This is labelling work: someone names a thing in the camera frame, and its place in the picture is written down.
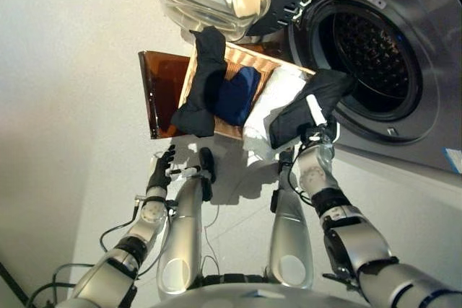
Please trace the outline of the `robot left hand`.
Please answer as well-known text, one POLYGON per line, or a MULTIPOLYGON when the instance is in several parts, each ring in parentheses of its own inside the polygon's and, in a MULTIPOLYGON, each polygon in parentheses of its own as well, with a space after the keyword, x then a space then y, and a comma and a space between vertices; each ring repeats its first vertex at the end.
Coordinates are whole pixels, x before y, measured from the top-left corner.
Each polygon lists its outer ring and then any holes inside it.
POLYGON ((163 190, 167 190, 167 187, 172 180, 178 179, 181 175, 184 177, 195 175, 200 170, 199 166, 172 169, 171 164, 174 160, 174 156, 175 144, 172 144, 161 157, 156 158, 154 172, 148 180, 146 192, 152 188, 162 188, 163 190))

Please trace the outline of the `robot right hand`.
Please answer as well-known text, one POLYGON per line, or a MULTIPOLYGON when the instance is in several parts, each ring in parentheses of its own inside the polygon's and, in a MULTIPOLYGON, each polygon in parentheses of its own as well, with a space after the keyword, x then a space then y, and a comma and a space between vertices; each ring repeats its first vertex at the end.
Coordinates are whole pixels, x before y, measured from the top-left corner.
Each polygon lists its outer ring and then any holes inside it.
POLYGON ((326 118, 323 115, 321 106, 314 94, 309 94, 305 98, 314 125, 306 125, 302 128, 300 140, 303 144, 309 142, 335 143, 340 136, 340 124, 334 116, 326 118))

